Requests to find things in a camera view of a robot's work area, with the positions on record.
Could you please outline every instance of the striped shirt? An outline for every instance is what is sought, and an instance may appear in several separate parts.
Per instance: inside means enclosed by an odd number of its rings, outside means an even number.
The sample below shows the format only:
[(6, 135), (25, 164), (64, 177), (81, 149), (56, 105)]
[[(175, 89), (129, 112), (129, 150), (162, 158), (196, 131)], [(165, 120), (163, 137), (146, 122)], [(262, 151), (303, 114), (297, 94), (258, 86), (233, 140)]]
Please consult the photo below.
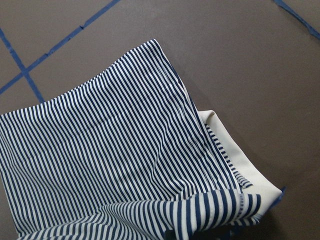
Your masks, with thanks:
[(155, 39), (1, 115), (0, 170), (19, 239), (182, 240), (259, 222), (261, 196), (243, 193), (252, 184)]

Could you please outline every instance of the folded cloth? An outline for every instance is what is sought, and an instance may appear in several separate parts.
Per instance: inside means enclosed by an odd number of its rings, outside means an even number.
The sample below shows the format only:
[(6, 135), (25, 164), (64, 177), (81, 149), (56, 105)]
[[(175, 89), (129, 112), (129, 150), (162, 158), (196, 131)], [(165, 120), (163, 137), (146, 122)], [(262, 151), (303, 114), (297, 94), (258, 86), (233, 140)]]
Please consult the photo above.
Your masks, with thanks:
[(19, 239), (189, 239), (257, 224), (281, 194), (197, 111), (155, 39), (1, 115), (0, 170)]

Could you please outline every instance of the folded fabric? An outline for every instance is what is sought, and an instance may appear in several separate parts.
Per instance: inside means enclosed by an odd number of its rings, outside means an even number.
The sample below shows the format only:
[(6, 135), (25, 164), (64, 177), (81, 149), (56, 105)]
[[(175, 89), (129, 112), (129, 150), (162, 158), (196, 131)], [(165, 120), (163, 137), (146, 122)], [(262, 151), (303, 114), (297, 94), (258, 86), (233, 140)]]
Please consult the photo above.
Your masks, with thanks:
[(155, 39), (1, 115), (0, 170), (19, 239), (189, 239), (257, 224), (282, 193), (197, 111)]

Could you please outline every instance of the gray brown floor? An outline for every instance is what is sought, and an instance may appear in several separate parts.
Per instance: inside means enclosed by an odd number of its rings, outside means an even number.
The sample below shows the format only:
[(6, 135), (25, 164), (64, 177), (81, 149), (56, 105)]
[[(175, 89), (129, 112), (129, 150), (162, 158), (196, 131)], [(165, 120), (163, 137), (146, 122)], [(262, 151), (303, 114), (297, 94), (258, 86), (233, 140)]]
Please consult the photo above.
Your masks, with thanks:
[[(108, 2), (1, 1), (0, 28), (27, 67)], [(320, 30), (319, 1), (286, 2)], [(215, 110), (253, 164), (287, 186), (261, 224), (234, 239), (319, 239), (320, 41), (272, 0), (121, 0), (30, 76), (49, 100), (152, 38), (198, 109)], [(1, 88), (20, 70), (2, 42), (0, 54)], [(38, 103), (23, 77), (0, 94), (0, 114)], [(0, 239), (13, 240), (0, 186)]]

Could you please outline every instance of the striped fabric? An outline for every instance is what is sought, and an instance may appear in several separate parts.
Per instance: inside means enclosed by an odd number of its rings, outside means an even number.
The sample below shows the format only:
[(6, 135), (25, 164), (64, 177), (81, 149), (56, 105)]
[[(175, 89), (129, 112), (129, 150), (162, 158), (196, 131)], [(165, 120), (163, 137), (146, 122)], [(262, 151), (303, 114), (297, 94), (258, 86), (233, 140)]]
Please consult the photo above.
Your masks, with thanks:
[(259, 194), (199, 117), (156, 40), (84, 84), (0, 116), (19, 239), (179, 240), (251, 225)]

